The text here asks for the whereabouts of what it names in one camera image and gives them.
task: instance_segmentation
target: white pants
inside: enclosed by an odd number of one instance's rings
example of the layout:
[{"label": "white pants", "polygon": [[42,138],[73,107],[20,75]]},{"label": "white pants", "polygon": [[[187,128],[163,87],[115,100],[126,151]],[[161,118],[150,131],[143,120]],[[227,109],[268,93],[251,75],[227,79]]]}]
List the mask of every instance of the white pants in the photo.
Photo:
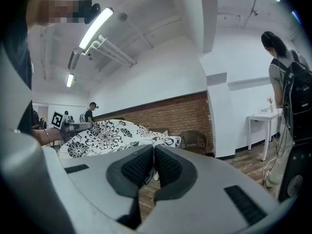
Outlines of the white pants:
[{"label": "white pants", "polygon": [[273,187],[273,194],[278,197],[280,185],[286,169],[289,153],[293,147],[293,138],[289,129],[286,127],[285,118],[282,117],[280,128],[280,148],[275,164],[271,171],[268,170],[265,174],[265,183],[267,187]]}]

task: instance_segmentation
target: chair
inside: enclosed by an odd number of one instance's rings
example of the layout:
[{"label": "chair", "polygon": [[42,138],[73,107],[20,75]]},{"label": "chair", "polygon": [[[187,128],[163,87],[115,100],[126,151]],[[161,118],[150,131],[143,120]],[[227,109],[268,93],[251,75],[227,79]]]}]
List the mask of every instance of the chair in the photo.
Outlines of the chair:
[{"label": "chair", "polygon": [[181,148],[192,153],[214,157],[212,148],[207,148],[207,138],[199,131],[186,131],[179,135],[181,137]]}]

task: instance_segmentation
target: man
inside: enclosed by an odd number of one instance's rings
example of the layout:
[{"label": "man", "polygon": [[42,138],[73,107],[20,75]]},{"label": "man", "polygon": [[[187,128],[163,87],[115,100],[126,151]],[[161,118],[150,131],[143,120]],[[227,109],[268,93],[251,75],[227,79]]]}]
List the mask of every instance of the man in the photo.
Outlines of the man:
[{"label": "man", "polygon": [[90,103],[89,109],[84,114],[84,118],[86,122],[94,123],[92,111],[94,111],[96,107],[97,107],[97,104],[95,102]]},{"label": "man", "polygon": [[[34,25],[47,26],[61,22],[78,22],[87,15],[92,0],[27,0],[15,20],[4,34],[2,43],[4,50],[21,79],[31,89],[32,64],[27,45],[27,34]],[[18,129],[35,137],[41,145],[55,140],[62,140],[56,128],[45,130],[32,129],[32,102],[26,108]]]}]

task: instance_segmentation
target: table leg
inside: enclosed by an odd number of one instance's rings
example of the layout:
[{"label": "table leg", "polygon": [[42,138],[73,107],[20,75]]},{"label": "table leg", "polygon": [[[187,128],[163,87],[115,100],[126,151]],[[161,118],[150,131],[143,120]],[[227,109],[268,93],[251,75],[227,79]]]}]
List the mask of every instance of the table leg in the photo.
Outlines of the table leg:
[{"label": "table leg", "polygon": [[264,143],[264,149],[262,154],[262,161],[265,160],[268,152],[268,146],[269,146],[269,138],[270,138],[270,121],[266,122],[266,136],[265,136],[265,143]]},{"label": "table leg", "polygon": [[248,135],[247,135],[248,150],[252,148],[252,130],[251,130],[251,120],[248,118]]},{"label": "table leg", "polygon": [[270,141],[272,141],[272,133],[271,133],[271,128],[272,128],[272,121],[270,120]]}]

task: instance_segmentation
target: black and white patterned cloth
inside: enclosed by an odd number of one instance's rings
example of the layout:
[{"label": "black and white patterned cloth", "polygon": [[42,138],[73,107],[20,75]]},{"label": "black and white patterned cloth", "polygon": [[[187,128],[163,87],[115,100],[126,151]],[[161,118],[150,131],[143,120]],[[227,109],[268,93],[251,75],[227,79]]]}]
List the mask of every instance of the black and white patterned cloth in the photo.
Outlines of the black and white patterned cloth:
[{"label": "black and white patterned cloth", "polygon": [[60,159],[96,156],[138,145],[167,145],[178,148],[181,138],[152,132],[129,121],[112,119],[94,123],[93,128],[71,138],[59,150]]}]

